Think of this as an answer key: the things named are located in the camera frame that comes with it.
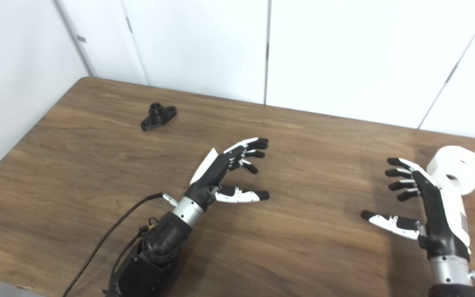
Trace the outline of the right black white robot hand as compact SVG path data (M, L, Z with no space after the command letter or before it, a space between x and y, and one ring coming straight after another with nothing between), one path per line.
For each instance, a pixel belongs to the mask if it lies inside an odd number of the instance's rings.
M363 210L362 219L396 235L416 240L426 250L427 258L456 256L470 261L470 237L462 225L462 211L451 208L450 195L418 164L403 158L388 158L395 166L385 171L388 177L403 177L390 184L392 191L403 189L397 196L401 202L420 197L427 221Z

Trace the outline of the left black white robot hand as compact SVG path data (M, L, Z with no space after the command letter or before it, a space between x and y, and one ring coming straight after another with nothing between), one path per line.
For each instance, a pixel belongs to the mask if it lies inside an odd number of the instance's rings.
M203 211L206 211L215 201L254 203L270 199L268 191L253 191L222 184L228 172L239 168L245 168L250 173L257 174L258 169L247 158L264 158L264 150L268 147L268 139L255 137L242 140L222 153L218 153L214 148L211 149L196 169L184 196L191 199Z

